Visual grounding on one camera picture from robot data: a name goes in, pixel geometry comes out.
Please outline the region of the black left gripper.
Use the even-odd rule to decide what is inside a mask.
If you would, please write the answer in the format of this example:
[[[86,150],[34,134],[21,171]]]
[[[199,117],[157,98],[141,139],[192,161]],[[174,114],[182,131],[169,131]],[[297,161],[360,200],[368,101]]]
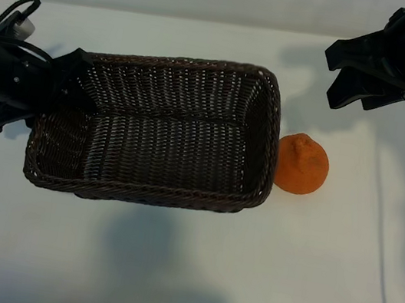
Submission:
[[[52,58],[39,48],[0,41],[0,133],[8,124],[23,120],[31,129],[35,118],[58,103],[93,114],[97,106],[79,83],[62,87],[93,66],[91,56],[78,48]]]

